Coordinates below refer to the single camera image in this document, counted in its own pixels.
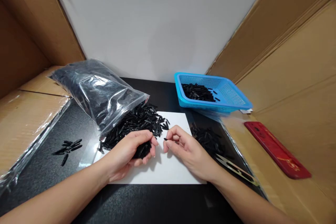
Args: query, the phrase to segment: plastic bag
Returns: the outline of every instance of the plastic bag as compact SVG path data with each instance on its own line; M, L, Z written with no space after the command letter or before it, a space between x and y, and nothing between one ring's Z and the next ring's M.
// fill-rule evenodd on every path
M68 64L54 71L50 78L69 92L96 122L101 137L106 136L127 111L149 98L96 59Z

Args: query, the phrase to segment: hand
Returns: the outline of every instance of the hand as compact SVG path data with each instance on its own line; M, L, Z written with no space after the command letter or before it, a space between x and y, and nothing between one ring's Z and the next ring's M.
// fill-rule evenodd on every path
M163 152L170 149L184 165L197 177L212 182L220 166L209 156L195 138L175 125L167 132L163 142Z
M132 159L137 147L147 141L150 141L152 146L148 155L143 159ZM147 164L152 156L155 157L155 146L158 145L149 130L132 131L98 162L104 167L108 182L120 180L126 176L132 166Z

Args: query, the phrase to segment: person's right hand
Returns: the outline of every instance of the person's right hand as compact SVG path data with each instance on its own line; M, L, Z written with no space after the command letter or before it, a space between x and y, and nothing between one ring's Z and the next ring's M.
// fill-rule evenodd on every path
M175 125L167 132L163 142L163 152L170 149L184 165L197 177L212 182L220 166L209 156L195 138Z

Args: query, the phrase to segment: plastic sheet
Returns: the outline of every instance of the plastic sheet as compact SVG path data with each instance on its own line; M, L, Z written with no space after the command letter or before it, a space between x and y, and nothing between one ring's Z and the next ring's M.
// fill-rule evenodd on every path
M19 159L15 162L12 168L0 177L0 196L5 190L11 192L12 188L17 184L18 178L26 164L30 161L33 154L39 148L39 146L43 143L48 133L51 131L53 126L57 123L59 118L63 115L63 113L67 110L70 105L70 101L68 100L65 105L60 105L62 108L52 120L45 120L36 131L43 130L35 140L29 145L29 147L25 150L25 152L19 157Z
M127 111L149 98L95 59L68 64L53 72L50 78L69 92L96 122L101 138Z

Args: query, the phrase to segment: blue mesh basket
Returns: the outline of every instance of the blue mesh basket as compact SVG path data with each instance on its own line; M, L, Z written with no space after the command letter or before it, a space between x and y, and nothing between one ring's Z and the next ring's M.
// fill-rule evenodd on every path
M224 113L231 113L232 111L239 109L248 110L253 107L246 96L227 78L182 72L177 72L174 77L178 102L181 107L212 110ZM204 85L207 88L212 88L210 91L212 91L213 97L217 97L220 102L200 101L187 98L181 84L190 83L197 83L199 85Z

